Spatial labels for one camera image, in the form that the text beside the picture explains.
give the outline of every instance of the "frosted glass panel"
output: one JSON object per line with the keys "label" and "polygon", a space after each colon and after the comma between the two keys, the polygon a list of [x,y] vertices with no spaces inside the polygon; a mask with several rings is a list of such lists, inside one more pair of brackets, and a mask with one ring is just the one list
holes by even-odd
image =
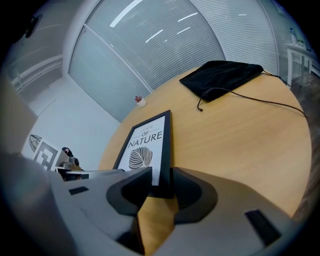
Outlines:
{"label": "frosted glass panel", "polygon": [[69,73],[120,122],[136,105],[135,96],[149,94],[121,59],[86,28],[75,47]]}
{"label": "frosted glass panel", "polygon": [[258,0],[190,0],[219,39],[227,61],[259,64],[278,74],[277,48]]}
{"label": "frosted glass panel", "polygon": [[225,60],[188,0],[105,0],[87,22],[152,89],[207,61]]}

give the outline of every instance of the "window blinds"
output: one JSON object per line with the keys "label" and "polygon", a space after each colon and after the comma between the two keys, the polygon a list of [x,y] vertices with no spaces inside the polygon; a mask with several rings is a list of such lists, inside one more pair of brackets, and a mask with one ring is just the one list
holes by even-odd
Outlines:
{"label": "window blinds", "polygon": [[190,0],[208,21],[227,61],[259,64],[278,74],[275,39],[258,0]]}

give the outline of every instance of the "black velvet bag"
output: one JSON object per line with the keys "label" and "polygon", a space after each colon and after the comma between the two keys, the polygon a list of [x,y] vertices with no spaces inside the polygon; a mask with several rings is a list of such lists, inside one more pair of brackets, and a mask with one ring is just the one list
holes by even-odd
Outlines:
{"label": "black velvet bag", "polygon": [[[180,82],[200,98],[211,102],[226,94],[227,90],[232,91],[254,79],[263,70],[262,66],[256,64],[214,60],[180,79]],[[208,91],[210,88],[227,90]]]}

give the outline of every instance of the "wooden table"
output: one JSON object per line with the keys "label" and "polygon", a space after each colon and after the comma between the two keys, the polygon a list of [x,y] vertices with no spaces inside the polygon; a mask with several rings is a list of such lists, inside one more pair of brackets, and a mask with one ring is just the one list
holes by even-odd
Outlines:
{"label": "wooden table", "polygon": [[[183,86],[166,82],[124,119],[105,149],[99,169],[112,169],[132,126],[166,110],[172,112],[173,164],[244,183],[293,216],[304,195],[311,168],[307,121],[298,111],[228,93],[210,103]],[[260,75],[237,88],[245,96],[301,108],[278,78]],[[176,199],[148,197],[138,213],[147,255],[173,230]]]}

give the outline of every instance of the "floor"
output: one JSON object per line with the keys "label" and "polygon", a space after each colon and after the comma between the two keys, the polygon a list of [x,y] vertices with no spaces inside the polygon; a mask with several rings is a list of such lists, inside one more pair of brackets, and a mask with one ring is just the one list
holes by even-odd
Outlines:
{"label": "floor", "polygon": [[303,199],[293,219],[302,221],[313,211],[320,194],[320,78],[306,74],[292,81],[291,91],[307,115],[312,144],[311,170]]}

